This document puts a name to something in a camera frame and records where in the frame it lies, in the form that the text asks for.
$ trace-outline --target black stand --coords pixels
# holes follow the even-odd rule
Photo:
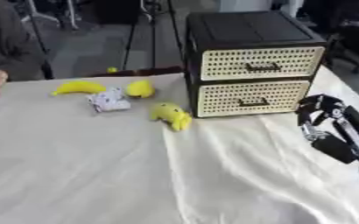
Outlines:
[[[35,32],[39,46],[42,49],[42,52],[47,55],[49,53],[49,50],[46,48],[45,43],[42,40],[42,35],[40,34],[40,31],[39,31],[39,28],[37,25],[37,21],[35,21],[35,18],[32,15],[32,8],[30,7],[30,5],[27,3],[26,0],[25,0],[25,8],[26,8],[28,16],[30,16],[30,18],[31,18],[32,29]],[[50,66],[50,63],[46,59],[45,59],[44,64],[41,66],[41,70],[42,70],[43,75],[45,76],[46,80],[54,79],[52,67]]]
[[[172,0],[166,0],[166,1],[167,1],[167,5],[169,8],[168,12],[169,12],[171,20],[172,20],[172,28],[174,29],[174,35],[175,35],[175,39],[177,41],[177,47],[179,49],[179,56],[183,63],[184,58],[183,58],[183,52],[182,52],[182,43],[180,41],[180,33],[179,33],[177,22],[175,19],[175,10],[174,10],[174,7],[172,6]],[[149,5],[151,6],[151,10],[149,12],[142,11],[141,13],[147,14],[147,17],[151,18],[151,20],[150,20],[151,36],[152,36],[152,38],[151,38],[152,39],[152,42],[151,42],[151,68],[155,69],[156,68],[156,25],[157,25],[157,14],[158,14],[157,8],[161,8],[161,5],[160,5],[160,3],[157,2],[157,0],[151,0],[149,2]],[[123,61],[123,70],[126,70],[126,66],[128,65],[130,49],[132,47],[132,42],[133,42],[133,37],[135,34],[136,26],[137,26],[137,20],[130,28],[130,36],[128,39],[128,44],[126,46],[125,59]]]

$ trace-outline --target drawer handle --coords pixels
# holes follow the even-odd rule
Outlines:
[[[240,107],[262,107],[262,106],[270,106],[271,104],[265,99],[261,97],[260,102],[252,102],[252,103],[245,103],[243,100],[239,99],[239,106]]]
[[[252,66],[250,63],[245,64],[246,69],[250,72],[258,72],[258,71],[280,71],[280,66],[275,62],[269,63],[268,66]]]

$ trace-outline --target person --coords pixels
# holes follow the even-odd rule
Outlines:
[[[44,53],[13,5],[0,0],[0,88],[6,81],[36,80],[44,63]]]

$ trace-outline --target banana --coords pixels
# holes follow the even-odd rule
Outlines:
[[[106,91],[106,87],[99,83],[86,80],[73,80],[60,85],[56,91],[52,92],[52,95],[71,93],[98,94],[104,91]]]

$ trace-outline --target woven drawer front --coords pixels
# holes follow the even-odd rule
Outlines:
[[[294,111],[309,82],[273,81],[200,87],[198,114],[234,116]]]
[[[325,48],[295,47],[207,51],[203,54],[204,81],[299,77],[313,75]]]

